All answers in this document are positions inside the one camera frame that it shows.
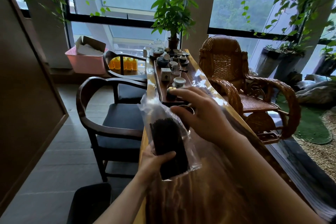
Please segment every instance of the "forearm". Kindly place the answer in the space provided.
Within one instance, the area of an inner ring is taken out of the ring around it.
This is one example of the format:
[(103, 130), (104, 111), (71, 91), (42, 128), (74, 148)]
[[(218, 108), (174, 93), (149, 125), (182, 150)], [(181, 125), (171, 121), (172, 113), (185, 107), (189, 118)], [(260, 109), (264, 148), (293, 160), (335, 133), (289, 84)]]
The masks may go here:
[(324, 223), (286, 184), (246, 137), (237, 132), (222, 140), (220, 148), (233, 165), (241, 185), (261, 200), (278, 223)]
[(147, 187), (136, 175), (94, 224), (132, 224), (145, 197)]

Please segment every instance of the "person's left hand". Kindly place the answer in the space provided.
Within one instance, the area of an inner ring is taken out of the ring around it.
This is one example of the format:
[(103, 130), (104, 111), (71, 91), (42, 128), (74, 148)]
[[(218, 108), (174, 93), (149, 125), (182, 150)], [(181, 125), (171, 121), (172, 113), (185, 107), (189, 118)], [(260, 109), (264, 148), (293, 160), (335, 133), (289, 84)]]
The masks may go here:
[(159, 174), (161, 165), (174, 158), (175, 155), (176, 152), (171, 151), (163, 155), (155, 156), (151, 151), (151, 147), (148, 145), (142, 153), (141, 163), (135, 177), (144, 185), (149, 186), (156, 175)]

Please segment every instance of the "hand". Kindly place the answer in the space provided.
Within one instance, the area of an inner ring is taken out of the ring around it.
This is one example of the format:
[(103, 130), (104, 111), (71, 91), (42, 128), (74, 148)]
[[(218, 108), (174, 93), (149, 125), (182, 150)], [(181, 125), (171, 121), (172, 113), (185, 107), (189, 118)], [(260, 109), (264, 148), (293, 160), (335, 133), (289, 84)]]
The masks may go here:
[(183, 123), (191, 126), (203, 139), (219, 146), (223, 138), (236, 135), (221, 107), (205, 92), (196, 87), (169, 90), (170, 94), (177, 95), (187, 100), (195, 108), (195, 115), (180, 106), (170, 107), (171, 111), (178, 115)]
[(136, 177), (142, 184), (149, 186), (153, 179), (159, 174), (161, 165), (174, 158), (175, 155), (175, 151), (170, 151), (166, 154), (155, 156), (151, 151), (151, 146), (148, 145), (142, 153), (142, 159)]

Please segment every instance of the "yellow bottle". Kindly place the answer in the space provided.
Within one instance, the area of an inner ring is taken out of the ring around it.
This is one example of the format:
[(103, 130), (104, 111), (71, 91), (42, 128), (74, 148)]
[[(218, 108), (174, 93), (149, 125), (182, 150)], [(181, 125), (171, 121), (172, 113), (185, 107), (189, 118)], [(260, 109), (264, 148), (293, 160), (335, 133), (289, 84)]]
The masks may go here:
[(132, 61), (133, 61), (132, 58), (128, 58), (128, 59), (126, 60), (126, 69), (127, 69), (127, 70), (132, 71)]
[(138, 70), (138, 60), (137, 59), (132, 60), (132, 70), (133, 71)]
[(127, 61), (127, 57), (124, 57), (124, 71), (126, 70), (126, 61)]
[(115, 57), (113, 64), (115, 69), (120, 70), (120, 57)]
[(111, 70), (114, 69), (114, 59), (115, 59), (115, 58), (111, 59), (110, 63), (108, 64), (108, 67), (109, 67)]

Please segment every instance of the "glass teapot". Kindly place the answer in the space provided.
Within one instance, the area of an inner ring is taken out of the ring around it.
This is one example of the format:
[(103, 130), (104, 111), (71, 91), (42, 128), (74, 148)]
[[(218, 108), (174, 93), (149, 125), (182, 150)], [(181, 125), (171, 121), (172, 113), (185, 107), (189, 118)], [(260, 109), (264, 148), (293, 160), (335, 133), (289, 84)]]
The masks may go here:
[(165, 44), (160, 40), (160, 39), (156, 39), (154, 40), (153, 44), (149, 44), (148, 45), (152, 50), (154, 48), (157, 48), (157, 47), (161, 47), (163, 48), (163, 50), (165, 49)]

